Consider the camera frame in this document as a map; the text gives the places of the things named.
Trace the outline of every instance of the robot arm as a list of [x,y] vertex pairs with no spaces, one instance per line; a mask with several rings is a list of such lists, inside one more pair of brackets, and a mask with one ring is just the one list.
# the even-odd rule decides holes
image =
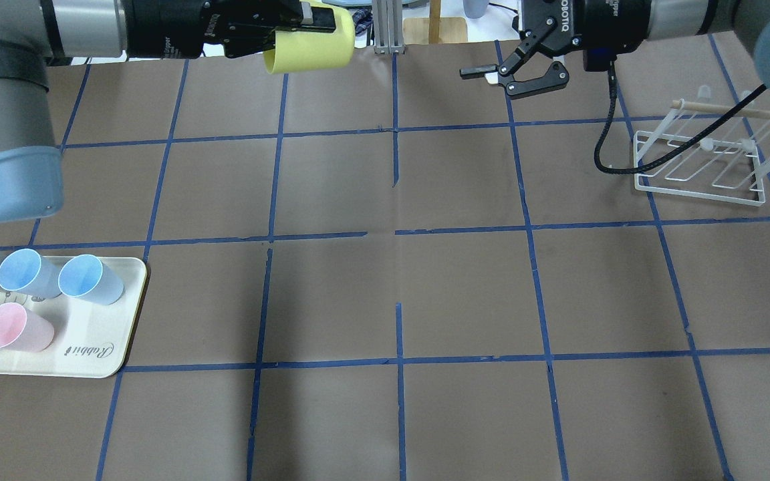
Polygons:
[[584,69],[606,71],[617,55],[644,40],[733,30],[770,88],[770,0],[520,0],[514,21],[522,42],[501,65],[463,68],[464,79],[486,77],[511,98],[564,88],[569,73],[554,61],[538,79],[513,79],[535,53],[584,52]]
[[346,22],[348,12],[300,0],[0,0],[0,222],[63,204],[45,58],[196,58],[204,43],[233,58],[275,49],[290,31],[313,47],[337,31],[347,43],[337,64],[352,54]]
[[[51,216],[63,203],[45,57],[126,51],[195,58],[204,43],[240,57],[274,49],[288,31],[337,33],[337,12],[324,7],[300,0],[0,0],[0,222]],[[770,0],[520,0],[516,27],[523,41],[501,65],[463,69],[462,76],[528,97],[569,81],[558,61],[543,77],[514,79],[537,52],[584,51],[586,69],[602,71],[646,39],[733,30],[770,88]]]

